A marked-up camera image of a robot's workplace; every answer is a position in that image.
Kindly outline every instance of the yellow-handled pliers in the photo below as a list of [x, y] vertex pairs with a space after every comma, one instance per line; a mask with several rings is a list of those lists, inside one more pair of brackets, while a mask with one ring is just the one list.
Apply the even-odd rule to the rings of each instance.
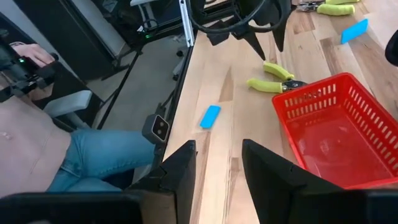
[[247, 81], [248, 86], [266, 93], [283, 93], [306, 85], [305, 82], [294, 80], [293, 74], [290, 74], [287, 70], [277, 64], [264, 62], [263, 69], [265, 72], [269, 72], [285, 82], [265, 82], [258, 80], [257, 78], [251, 78]]
[[313, 12], [329, 16], [345, 16], [354, 14], [355, 7], [353, 5], [343, 5], [345, 3], [355, 3], [360, 0], [324, 0], [324, 1], [307, 1], [297, 5], [298, 11]]

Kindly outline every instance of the hand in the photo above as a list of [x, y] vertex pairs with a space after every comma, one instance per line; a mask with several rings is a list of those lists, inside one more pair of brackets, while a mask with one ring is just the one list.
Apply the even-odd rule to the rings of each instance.
[[44, 67], [55, 59], [38, 44], [23, 44], [12, 47], [20, 56], [29, 57], [38, 66]]

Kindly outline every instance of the wooden tabletop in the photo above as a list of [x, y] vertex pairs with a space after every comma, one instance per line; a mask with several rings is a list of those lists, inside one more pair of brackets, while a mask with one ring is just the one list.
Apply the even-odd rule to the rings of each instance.
[[[293, 12], [280, 53], [270, 34], [257, 37], [269, 62], [278, 63], [297, 80], [315, 82], [350, 72], [398, 119], [398, 69], [384, 49], [398, 29], [398, 1], [362, 0], [354, 16], [331, 17]], [[367, 34], [340, 44], [343, 29], [365, 18]], [[259, 223], [244, 177], [241, 145], [245, 138], [295, 161], [271, 99], [246, 86], [246, 80], [277, 80], [262, 70], [263, 61], [245, 41], [230, 37], [212, 46], [197, 35], [165, 159], [189, 139], [197, 142], [197, 177], [191, 223]], [[221, 113], [211, 130], [199, 123], [210, 105]]]

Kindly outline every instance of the red basket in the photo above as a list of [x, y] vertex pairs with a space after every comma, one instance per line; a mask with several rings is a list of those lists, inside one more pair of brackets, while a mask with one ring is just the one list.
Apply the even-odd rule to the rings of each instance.
[[304, 169], [345, 189], [398, 182], [398, 124], [352, 74], [272, 102]]

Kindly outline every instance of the person's leg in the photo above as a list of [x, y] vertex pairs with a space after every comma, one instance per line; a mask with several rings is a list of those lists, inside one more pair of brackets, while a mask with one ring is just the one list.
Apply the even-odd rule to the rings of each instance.
[[71, 144], [67, 154], [55, 175], [48, 192], [64, 192], [81, 178], [81, 159], [74, 144]]
[[102, 179], [154, 159], [154, 145], [139, 132], [82, 129], [72, 133], [72, 139], [83, 164], [83, 177]]
[[80, 179], [66, 189], [67, 192], [120, 192], [121, 189], [97, 178]]
[[72, 185], [76, 184], [79, 178], [63, 169], [60, 169], [55, 175], [47, 192], [64, 192]]

